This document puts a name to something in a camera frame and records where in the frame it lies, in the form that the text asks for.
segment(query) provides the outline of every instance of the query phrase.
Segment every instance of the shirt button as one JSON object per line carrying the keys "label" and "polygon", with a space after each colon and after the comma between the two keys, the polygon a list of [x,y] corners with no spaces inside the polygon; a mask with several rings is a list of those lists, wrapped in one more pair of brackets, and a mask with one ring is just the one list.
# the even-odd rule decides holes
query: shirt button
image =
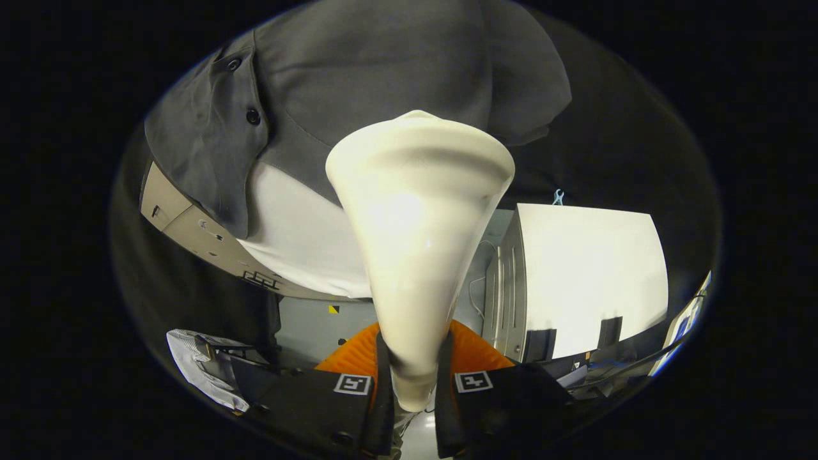
{"label": "shirt button", "polygon": [[250,124],[259,124],[261,123],[261,117],[256,110],[250,109],[247,111],[247,121]]}

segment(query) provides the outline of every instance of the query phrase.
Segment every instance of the blue clip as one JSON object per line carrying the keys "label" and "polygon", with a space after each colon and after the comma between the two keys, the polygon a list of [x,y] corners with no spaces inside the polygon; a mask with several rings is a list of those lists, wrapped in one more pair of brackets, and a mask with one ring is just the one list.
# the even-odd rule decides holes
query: blue clip
{"label": "blue clip", "polygon": [[565,196],[565,192],[562,192],[562,194],[560,194],[560,192],[562,192],[561,188],[558,188],[557,191],[554,192],[554,202],[551,203],[552,205],[560,205],[560,206],[563,205],[562,204],[562,197]]}

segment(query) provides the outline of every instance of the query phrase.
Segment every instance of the beige panel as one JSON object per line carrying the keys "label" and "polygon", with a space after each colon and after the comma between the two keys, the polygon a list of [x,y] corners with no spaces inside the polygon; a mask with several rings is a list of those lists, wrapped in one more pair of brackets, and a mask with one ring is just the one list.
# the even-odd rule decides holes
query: beige panel
{"label": "beige panel", "polygon": [[151,165],[142,198],[142,215],[177,244],[237,277],[271,292],[301,299],[359,302],[313,291],[285,280],[256,259],[221,225],[194,206]]}
{"label": "beige panel", "polygon": [[163,232],[168,225],[192,204],[179,193],[172,183],[151,163],[145,191],[142,194],[142,215]]}

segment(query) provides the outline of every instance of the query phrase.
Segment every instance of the gray button-up shirt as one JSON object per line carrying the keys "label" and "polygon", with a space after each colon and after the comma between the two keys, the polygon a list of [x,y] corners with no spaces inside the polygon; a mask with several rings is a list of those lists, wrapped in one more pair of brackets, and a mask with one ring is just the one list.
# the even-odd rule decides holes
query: gray button-up shirt
{"label": "gray button-up shirt", "polygon": [[516,3],[332,0],[208,56],[164,95],[145,132],[169,180],[243,239],[256,160],[339,205],[324,164],[353,131],[425,110],[522,145],[546,136],[570,101],[560,55]]}

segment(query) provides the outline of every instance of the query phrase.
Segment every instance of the white cone-shaped object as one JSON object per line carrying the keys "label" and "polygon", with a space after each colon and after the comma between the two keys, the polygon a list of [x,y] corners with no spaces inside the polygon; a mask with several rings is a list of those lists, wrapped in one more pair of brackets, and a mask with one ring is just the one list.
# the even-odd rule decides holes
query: white cone-shaped object
{"label": "white cone-shaped object", "polygon": [[429,402],[466,270],[514,172],[495,138],[421,110],[349,134],[326,160],[407,411]]}

